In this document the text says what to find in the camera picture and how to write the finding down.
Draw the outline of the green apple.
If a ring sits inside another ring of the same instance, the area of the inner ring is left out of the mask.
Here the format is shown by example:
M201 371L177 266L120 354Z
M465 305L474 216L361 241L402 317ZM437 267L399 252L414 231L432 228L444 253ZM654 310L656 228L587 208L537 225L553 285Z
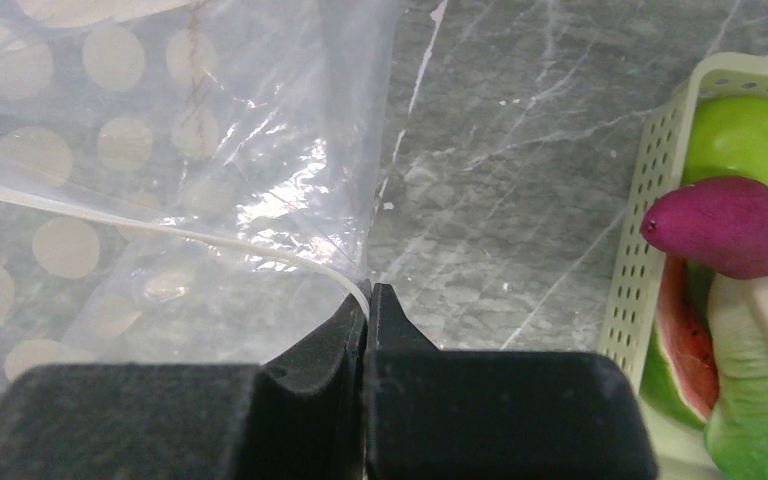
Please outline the green apple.
M768 186L768 99L735 96L697 106L685 156L684 184L739 175Z

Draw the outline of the clear dotted zip bag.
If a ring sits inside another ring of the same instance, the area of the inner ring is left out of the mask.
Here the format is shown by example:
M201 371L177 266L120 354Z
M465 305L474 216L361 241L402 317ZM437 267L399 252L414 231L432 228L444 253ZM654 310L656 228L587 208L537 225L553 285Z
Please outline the clear dotted zip bag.
M0 392L367 304L394 1L0 1Z

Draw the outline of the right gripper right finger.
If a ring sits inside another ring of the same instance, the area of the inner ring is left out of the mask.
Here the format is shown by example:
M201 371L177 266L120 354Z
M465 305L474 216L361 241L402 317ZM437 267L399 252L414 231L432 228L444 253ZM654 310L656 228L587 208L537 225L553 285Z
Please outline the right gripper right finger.
M593 352L437 348L388 284L365 358L372 479L654 479L626 376Z

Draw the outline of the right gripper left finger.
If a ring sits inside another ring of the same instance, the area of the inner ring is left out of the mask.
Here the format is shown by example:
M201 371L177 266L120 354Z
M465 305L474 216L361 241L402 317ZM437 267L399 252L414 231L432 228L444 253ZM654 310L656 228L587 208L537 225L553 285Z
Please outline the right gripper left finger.
M263 365L33 368L0 401L0 479L329 479L365 326L347 298Z

